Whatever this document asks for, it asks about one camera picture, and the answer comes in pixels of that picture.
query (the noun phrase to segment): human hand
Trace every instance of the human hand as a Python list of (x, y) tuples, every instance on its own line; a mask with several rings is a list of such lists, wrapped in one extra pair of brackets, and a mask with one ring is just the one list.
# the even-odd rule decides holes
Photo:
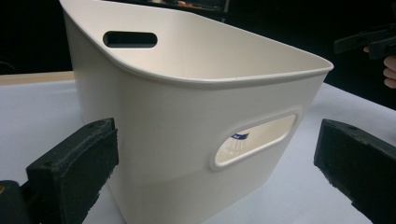
[[(370, 48), (366, 46), (364, 47), (363, 51), (368, 53)], [(386, 57), (384, 60), (384, 65), (387, 67), (384, 70), (384, 76), (386, 77), (384, 83), (386, 86), (396, 89), (396, 56), (391, 55)]]

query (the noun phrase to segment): finger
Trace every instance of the finger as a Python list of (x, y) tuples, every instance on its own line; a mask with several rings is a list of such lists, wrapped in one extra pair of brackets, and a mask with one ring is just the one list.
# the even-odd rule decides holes
[(392, 79), (392, 78), (387, 78), (384, 81), (385, 85), (392, 88), (392, 89), (396, 89), (396, 80)]
[(396, 79), (396, 72), (393, 71), (393, 70), (390, 69), (390, 68), (386, 68), (386, 69), (384, 70), (384, 76), (385, 76), (385, 77), (389, 77), (389, 78)]
[(396, 71), (396, 56), (388, 56), (384, 60), (384, 65), (393, 71)]

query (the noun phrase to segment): basket handle hole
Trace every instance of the basket handle hole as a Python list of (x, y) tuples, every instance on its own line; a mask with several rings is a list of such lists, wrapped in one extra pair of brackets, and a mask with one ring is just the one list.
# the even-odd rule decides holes
[(150, 49), (157, 45), (158, 38), (153, 33), (108, 31), (103, 42), (112, 49)]

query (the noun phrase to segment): dark background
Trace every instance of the dark background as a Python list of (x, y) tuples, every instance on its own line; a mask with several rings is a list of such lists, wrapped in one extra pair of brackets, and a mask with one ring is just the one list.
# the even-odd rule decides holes
[[(334, 70), (325, 82), (396, 109), (396, 90), (383, 84), (383, 60), (369, 60), (362, 49), (332, 52), (336, 39), (396, 22), (393, 1), (231, 0), (225, 22), (326, 58)], [(0, 74), (72, 70), (57, 0), (3, 0), (0, 22)]]

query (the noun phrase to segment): black object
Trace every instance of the black object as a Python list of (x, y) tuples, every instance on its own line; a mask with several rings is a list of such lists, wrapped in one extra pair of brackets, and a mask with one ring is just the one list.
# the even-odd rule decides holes
[(165, 4), (158, 4), (158, 3), (153, 3), (153, 2), (148, 2), (148, 1), (140, 1), (140, 0), (103, 0), (107, 2), (117, 2), (117, 3), (123, 3), (123, 4), (133, 4), (133, 5), (140, 5), (140, 6), (146, 6), (146, 7), (162, 7), (162, 8), (170, 8), (170, 9), (175, 9), (175, 10), (180, 10), (180, 11), (187, 11), (191, 13), (195, 13), (207, 18), (210, 18), (212, 20), (225, 20), (228, 18), (229, 13), (226, 13), (223, 11), (222, 7), (213, 7), (213, 8), (208, 8), (208, 7), (181, 7), (177, 4), (177, 1), (164, 1)]
[(114, 119), (85, 125), (30, 164), (20, 188), (0, 181), (0, 223), (82, 223), (118, 163)]
[[(396, 16), (396, 3), (392, 4)], [(369, 31), (334, 41), (334, 53), (342, 53), (357, 47), (368, 46), (369, 58), (381, 59), (396, 54), (396, 23), (375, 27)]]
[(396, 147), (324, 119), (314, 164), (374, 224), (396, 224)]

